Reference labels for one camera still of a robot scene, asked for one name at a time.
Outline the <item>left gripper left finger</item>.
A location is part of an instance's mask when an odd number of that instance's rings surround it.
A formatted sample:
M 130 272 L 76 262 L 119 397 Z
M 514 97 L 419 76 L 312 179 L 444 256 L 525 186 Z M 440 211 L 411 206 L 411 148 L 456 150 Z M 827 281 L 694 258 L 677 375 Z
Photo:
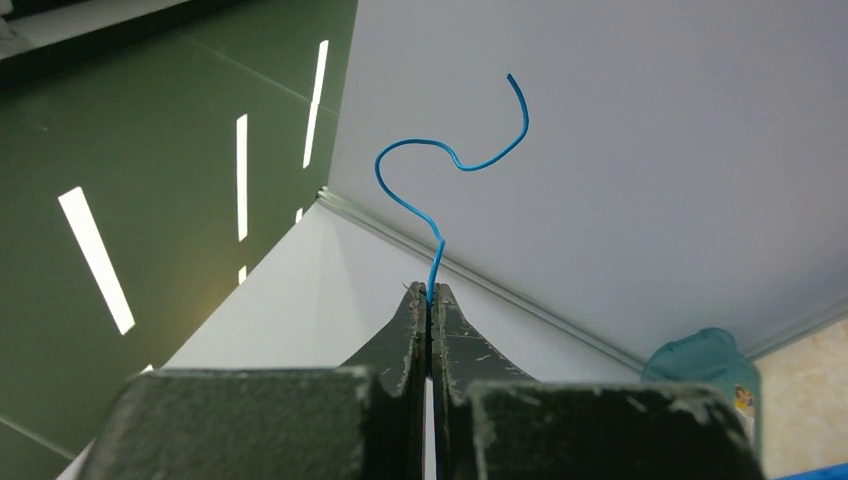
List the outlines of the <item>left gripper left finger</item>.
M 421 479 L 428 373 L 426 286 L 413 282 L 391 319 L 342 365 L 361 368 L 363 479 Z

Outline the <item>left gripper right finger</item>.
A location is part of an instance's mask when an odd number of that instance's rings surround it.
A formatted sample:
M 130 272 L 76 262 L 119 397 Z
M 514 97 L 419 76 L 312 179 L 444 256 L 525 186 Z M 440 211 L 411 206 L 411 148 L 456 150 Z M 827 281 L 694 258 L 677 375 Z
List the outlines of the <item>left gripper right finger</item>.
M 430 309 L 430 378 L 439 479 L 479 477 L 469 388 L 475 381 L 532 381 L 463 314 L 446 284 L 434 287 Z

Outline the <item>teal transparent plastic tub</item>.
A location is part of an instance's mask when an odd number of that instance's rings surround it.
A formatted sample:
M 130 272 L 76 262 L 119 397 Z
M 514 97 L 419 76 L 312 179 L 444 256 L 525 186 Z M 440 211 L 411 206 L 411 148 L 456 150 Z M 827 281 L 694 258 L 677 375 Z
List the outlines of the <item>teal transparent plastic tub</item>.
M 641 373 L 643 383 L 690 382 L 718 389 L 733 406 L 758 457 L 762 456 L 762 379 L 731 333 L 710 327 L 658 348 Z

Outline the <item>blue three-compartment bin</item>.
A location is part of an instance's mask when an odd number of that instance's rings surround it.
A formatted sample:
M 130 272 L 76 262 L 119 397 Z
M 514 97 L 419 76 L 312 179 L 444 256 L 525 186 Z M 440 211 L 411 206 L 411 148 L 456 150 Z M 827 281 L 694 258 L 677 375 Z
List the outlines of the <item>blue three-compartment bin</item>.
M 781 480 L 848 480 L 848 463 L 788 475 Z

